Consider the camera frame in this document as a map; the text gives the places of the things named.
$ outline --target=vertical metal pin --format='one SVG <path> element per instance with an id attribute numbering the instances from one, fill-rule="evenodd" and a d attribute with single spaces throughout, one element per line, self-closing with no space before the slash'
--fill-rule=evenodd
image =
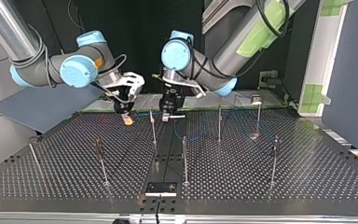
<path id="1" fill-rule="evenodd" d="M 32 145 L 32 143 L 28 144 L 28 146 L 31 149 L 32 155 L 34 156 L 34 160 L 36 161 L 37 164 L 39 164 L 39 160 L 36 157 L 36 153 L 34 152 L 34 146 Z"/>
<path id="2" fill-rule="evenodd" d="M 260 126 L 260 116 L 261 116 L 261 105 L 263 104 L 261 96 L 257 95 L 257 94 L 251 95 L 251 104 L 258 106 L 258 108 L 257 108 L 257 123 L 256 123 L 256 127 L 255 127 L 255 133 L 251 134 L 251 138 L 253 140 L 255 140 L 259 135 L 258 131 L 260 128 L 259 126 Z"/>
<path id="3" fill-rule="evenodd" d="M 150 122 L 152 123 L 152 129 L 153 129 L 153 144 L 155 145 L 157 143 L 156 140 L 156 128 L 155 128 L 155 120 L 153 118 L 153 112 L 150 110 Z"/>
<path id="4" fill-rule="evenodd" d="M 275 136 L 274 139 L 274 146 L 273 146 L 273 152 L 274 152 L 274 163 L 272 165 L 272 175 L 271 175 L 271 188 L 274 186 L 275 182 L 275 170 L 276 170 L 276 164 L 277 164 L 277 159 L 278 159 L 278 154 L 280 152 L 280 138 L 278 135 Z"/>
<path id="5" fill-rule="evenodd" d="M 257 124 L 258 124 L 258 122 L 260 122 L 260 115 L 261 115 L 261 102 L 260 102 L 260 104 L 258 105 L 258 108 L 257 108 Z"/>
<path id="6" fill-rule="evenodd" d="M 104 178 L 104 185 L 109 186 L 109 180 L 107 179 L 106 168 L 103 163 L 103 147 L 101 138 L 97 138 L 95 141 L 95 153 L 97 154 L 97 159 L 100 161 L 102 169 L 103 169 L 103 178 Z"/>
<path id="7" fill-rule="evenodd" d="M 190 183 L 188 182 L 188 176 L 187 176 L 187 139 L 186 139 L 185 136 L 183 137 L 182 145 L 183 145 L 183 147 L 182 147 L 182 149 L 183 149 L 182 156 L 183 156 L 183 161 L 185 163 L 185 183 L 184 183 L 184 185 L 188 186 L 188 185 L 190 185 Z"/>
<path id="8" fill-rule="evenodd" d="M 222 131 L 222 107 L 219 105 L 219 136 L 218 136 L 218 142 L 220 143 L 222 137 L 221 137 L 221 131 Z"/>

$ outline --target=light blue joint cap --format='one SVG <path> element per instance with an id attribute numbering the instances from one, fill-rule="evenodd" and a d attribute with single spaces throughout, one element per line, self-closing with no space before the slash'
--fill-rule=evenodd
<path id="1" fill-rule="evenodd" d="M 94 61 L 84 55 L 73 55 L 63 61 L 60 74 L 62 80 L 71 87 L 83 88 L 95 80 L 98 69 Z"/>
<path id="2" fill-rule="evenodd" d="M 81 48 L 83 46 L 95 43 L 104 43 L 106 42 L 106 39 L 103 37 L 103 33 L 100 31 L 90 31 L 78 36 L 76 42 L 77 46 Z"/>
<path id="3" fill-rule="evenodd" d="M 185 32 L 181 32 L 181 31 L 172 31 L 170 39 L 177 38 L 177 37 L 180 37 L 180 38 L 183 38 L 183 39 L 188 39 L 190 37 L 191 43 L 194 43 L 194 36 L 193 35 L 185 33 Z"/>
<path id="4" fill-rule="evenodd" d="M 235 85 L 237 85 L 237 78 L 232 78 L 226 86 L 222 87 L 218 91 L 214 91 L 214 93 L 220 95 L 220 96 L 227 96 L 232 92 L 232 89 L 234 89 Z"/>
<path id="5" fill-rule="evenodd" d="M 170 40 L 161 52 L 161 60 L 165 67 L 180 71 L 190 63 L 190 48 L 182 40 Z"/>
<path id="6" fill-rule="evenodd" d="M 22 77 L 19 75 L 16 67 L 13 66 L 13 64 L 10 66 L 10 73 L 11 73 L 11 78 L 17 85 L 19 85 L 21 87 L 36 88 L 36 86 L 33 86 L 33 85 L 29 84 L 28 82 L 26 82 L 24 79 L 22 79 Z"/>

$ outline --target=robotic arm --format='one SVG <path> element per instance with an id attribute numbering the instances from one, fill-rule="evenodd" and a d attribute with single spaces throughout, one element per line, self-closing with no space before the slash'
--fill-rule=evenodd
<path id="1" fill-rule="evenodd" d="M 0 44 L 12 62 L 10 73 L 18 85 L 55 88 L 66 83 L 83 88 L 93 84 L 106 92 L 115 102 L 115 110 L 131 125 L 128 113 L 145 84 L 144 79 L 118 71 L 127 57 L 120 55 L 123 59 L 117 64 L 101 32 L 85 33 L 76 42 L 79 47 L 76 52 L 50 57 L 39 33 L 25 24 L 11 1 L 0 0 Z"/>
<path id="2" fill-rule="evenodd" d="M 163 97 L 160 109 L 167 116 L 174 114 L 184 97 L 178 89 L 187 86 L 197 98 L 204 90 L 220 96 L 231 93 L 237 78 L 246 74 L 264 49 L 278 37 L 286 34 L 288 19 L 306 0 L 255 0 L 255 5 L 244 16 L 242 23 L 213 59 L 206 58 L 193 48 L 194 36 L 172 31 L 170 40 L 161 52 Z M 237 74 L 247 65 L 247 69 Z"/>

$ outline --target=orange object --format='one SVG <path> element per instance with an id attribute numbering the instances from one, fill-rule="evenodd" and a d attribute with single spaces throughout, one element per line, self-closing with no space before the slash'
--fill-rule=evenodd
<path id="1" fill-rule="evenodd" d="M 95 67 L 95 68 L 100 68 L 100 67 L 102 67 L 102 66 L 103 66 L 103 58 L 100 57 L 100 58 L 98 58 L 97 60 L 95 60 L 95 62 L 94 62 L 94 67 Z"/>
<path id="2" fill-rule="evenodd" d="M 125 118 L 125 119 L 124 119 L 124 124 L 127 125 L 127 126 L 132 125 L 132 124 L 133 124 L 132 118 L 130 118 L 130 117 Z"/>

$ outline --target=perforated metal table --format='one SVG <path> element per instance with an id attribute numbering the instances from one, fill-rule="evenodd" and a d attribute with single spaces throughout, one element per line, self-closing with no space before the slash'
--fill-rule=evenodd
<path id="1" fill-rule="evenodd" d="M 122 124 L 108 113 L 81 113 L 34 146 L 0 164 L 0 212 L 222 216 L 358 217 L 358 160 L 290 108 L 186 112 L 169 123 L 155 113 Z M 281 139 L 271 185 L 274 136 Z M 187 138 L 189 186 L 182 139 Z M 93 143 L 103 140 L 103 173 Z M 176 197 L 145 197 L 150 182 L 175 182 Z"/>

